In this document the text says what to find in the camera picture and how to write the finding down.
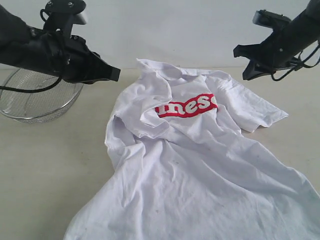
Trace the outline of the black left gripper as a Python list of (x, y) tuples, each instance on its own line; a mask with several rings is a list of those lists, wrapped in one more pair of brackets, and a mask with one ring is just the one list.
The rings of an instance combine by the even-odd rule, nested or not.
[(94, 84), (99, 81), (117, 82), (121, 70), (106, 63), (99, 54), (90, 51), (86, 41), (63, 30), (47, 31), (29, 28), (32, 40), (38, 40), (48, 59), (51, 73), (57, 73), (68, 83)]

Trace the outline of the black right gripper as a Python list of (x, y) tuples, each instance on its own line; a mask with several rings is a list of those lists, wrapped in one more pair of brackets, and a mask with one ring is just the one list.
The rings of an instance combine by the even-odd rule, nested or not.
[(273, 32), (259, 44), (237, 45), (233, 49), (233, 56), (250, 60), (242, 73), (242, 79), (251, 81), (290, 67), (292, 58), (303, 49), (304, 37), (301, 34)]

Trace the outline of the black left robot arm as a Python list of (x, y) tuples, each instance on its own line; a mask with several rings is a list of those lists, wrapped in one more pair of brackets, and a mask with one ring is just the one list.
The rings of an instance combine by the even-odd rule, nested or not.
[(73, 25), (87, 23), (83, 0), (50, 0), (42, 29), (0, 8), (0, 62), (25, 70), (61, 77), (68, 83), (118, 81), (120, 69), (91, 51), (86, 40), (72, 34)]

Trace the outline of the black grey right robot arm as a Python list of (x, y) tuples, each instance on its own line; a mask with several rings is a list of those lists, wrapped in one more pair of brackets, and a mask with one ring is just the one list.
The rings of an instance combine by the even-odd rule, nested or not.
[(273, 81), (281, 81), (292, 72), (311, 68), (306, 62), (320, 48), (317, 46), (305, 59), (301, 55), (307, 47), (320, 42), (318, 0), (311, 0), (294, 19), (262, 9), (255, 12), (252, 22), (272, 32), (259, 44), (237, 45), (233, 49), (234, 57), (249, 59), (242, 73), (243, 80), (271, 76)]

